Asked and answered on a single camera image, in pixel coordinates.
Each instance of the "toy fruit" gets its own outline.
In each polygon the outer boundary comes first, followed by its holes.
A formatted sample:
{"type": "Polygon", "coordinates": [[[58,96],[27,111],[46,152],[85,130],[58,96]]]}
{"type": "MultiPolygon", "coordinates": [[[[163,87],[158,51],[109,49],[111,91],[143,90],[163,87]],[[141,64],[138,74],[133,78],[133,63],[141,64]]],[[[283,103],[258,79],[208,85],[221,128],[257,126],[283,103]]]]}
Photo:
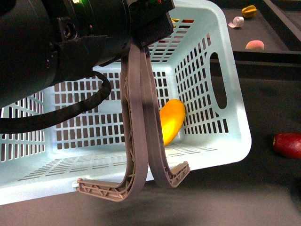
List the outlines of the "toy fruit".
{"type": "Polygon", "coordinates": [[[246,49],[261,49],[264,50],[264,43],[259,40],[253,40],[248,42],[246,49]]]}
{"type": "Polygon", "coordinates": [[[274,136],[274,151],[293,159],[301,159],[301,134],[279,133],[274,136]]]}
{"type": "Polygon", "coordinates": [[[178,134],[185,119],[185,106],[177,99],[169,100],[160,111],[164,145],[170,144],[178,134]]]}
{"type": "Polygon", "coordinates": [[[241,15],[244,17],[244,18],[251,18],[253,16],[255,16],[257,12],[257,9],[255,6],[251,5],[251,6],[248,6],[246,8],[243,8],[241,10],[241,15]]]}

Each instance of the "yellow mango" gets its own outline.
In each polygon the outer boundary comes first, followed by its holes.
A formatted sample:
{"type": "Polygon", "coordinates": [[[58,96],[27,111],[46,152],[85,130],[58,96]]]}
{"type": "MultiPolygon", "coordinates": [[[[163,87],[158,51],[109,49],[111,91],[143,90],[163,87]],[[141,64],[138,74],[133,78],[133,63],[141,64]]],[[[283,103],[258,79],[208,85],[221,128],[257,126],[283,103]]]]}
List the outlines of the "yellow mango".
{"type": "Polygon", "coordinates": [[[186,111],[184,104],[177,99],[169,100],[160,111],[164,145],[170,144],[180,131],[186,111]]]}

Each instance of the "black tray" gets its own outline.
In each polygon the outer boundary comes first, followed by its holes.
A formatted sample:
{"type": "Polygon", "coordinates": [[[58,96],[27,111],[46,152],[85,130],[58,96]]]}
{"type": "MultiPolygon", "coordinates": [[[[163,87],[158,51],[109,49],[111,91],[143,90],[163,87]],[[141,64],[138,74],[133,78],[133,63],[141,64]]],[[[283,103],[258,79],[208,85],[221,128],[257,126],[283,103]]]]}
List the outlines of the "black tray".
{"type": "MultiPolygon", "coordinates": [[[[240,78],[301,81],[301,31],[270,0],[212,0],[224,12],[227,23],[241,16],[249,5],[258,9],[242,28],[228,27],[240,78]],[[261,40],[264,50],[245,49],[251,40],[261,40]]],[[[221,75],[216,65],[214,74],[221,75]]]]}

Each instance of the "red apple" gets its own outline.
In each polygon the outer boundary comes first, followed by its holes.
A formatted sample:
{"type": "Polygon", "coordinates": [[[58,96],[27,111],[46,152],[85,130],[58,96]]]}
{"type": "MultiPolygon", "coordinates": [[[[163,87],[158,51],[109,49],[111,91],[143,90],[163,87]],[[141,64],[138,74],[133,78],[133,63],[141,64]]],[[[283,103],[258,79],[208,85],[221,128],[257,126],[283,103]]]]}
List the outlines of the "red apple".
{"type": "Polygon", "coordinates": [[[301,134],[279,133],[274,136],[274,151],[292,159],[301,159],[301,134]]]}

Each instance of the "yellow toy object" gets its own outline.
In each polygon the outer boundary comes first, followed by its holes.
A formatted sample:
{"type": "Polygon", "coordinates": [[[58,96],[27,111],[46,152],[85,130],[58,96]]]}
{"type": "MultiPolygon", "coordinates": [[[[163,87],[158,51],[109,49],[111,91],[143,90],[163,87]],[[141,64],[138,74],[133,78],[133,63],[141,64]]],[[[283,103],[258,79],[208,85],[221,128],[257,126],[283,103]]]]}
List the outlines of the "yellow toy object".
{"type": "Polygon", "coordinates": [[[160,111],[164,145],[170,144],[180,131],[185,119],[185,106],[177,99],[169,100],[160,111]]]}
{"type": "Polygon", "coordinates": [[[255,16],[256,12],[257,12],[257,9],[253,5],[243,8],[241,10],[241,14],[245,18],[251,18],[251,17],[255,16]]]}

